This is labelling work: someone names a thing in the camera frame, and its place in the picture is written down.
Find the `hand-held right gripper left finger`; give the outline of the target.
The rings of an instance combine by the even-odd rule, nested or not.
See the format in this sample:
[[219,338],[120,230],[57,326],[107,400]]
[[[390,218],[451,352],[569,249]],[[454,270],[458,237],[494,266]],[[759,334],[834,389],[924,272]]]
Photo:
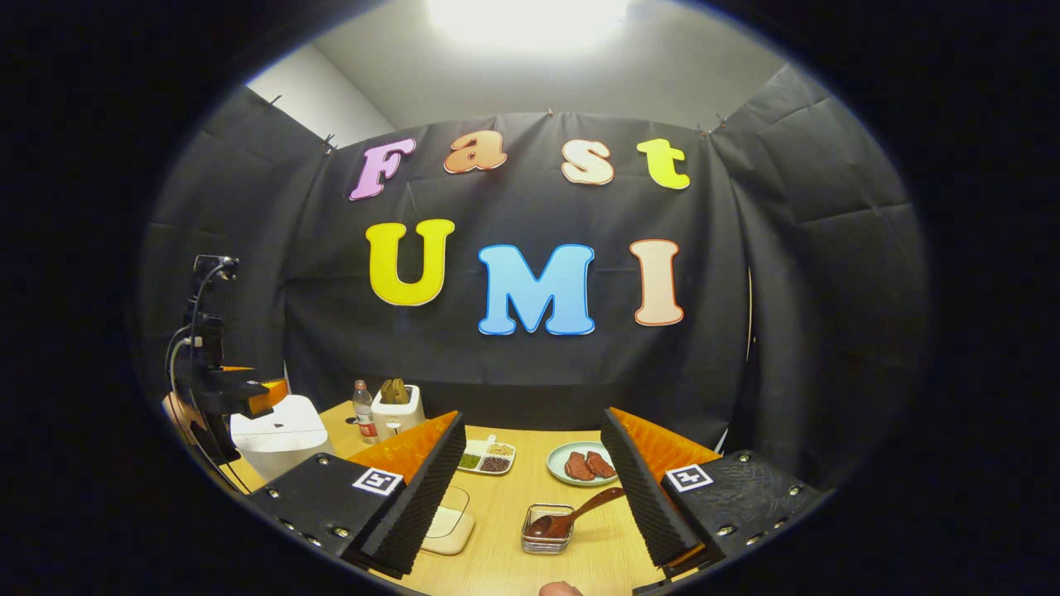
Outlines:
[[248,498],[311,547],[401,579],[465,452],[463,418],[435,416],[347,458],[314,453]]

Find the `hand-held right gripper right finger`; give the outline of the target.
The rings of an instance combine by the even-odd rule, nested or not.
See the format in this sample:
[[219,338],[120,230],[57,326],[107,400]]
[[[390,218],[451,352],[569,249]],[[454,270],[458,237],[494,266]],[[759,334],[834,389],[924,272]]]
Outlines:
[[753,450],[720,455],[631,411],[606,408],[600,437],[648,558],[670,579],[757,550],[825,497]]

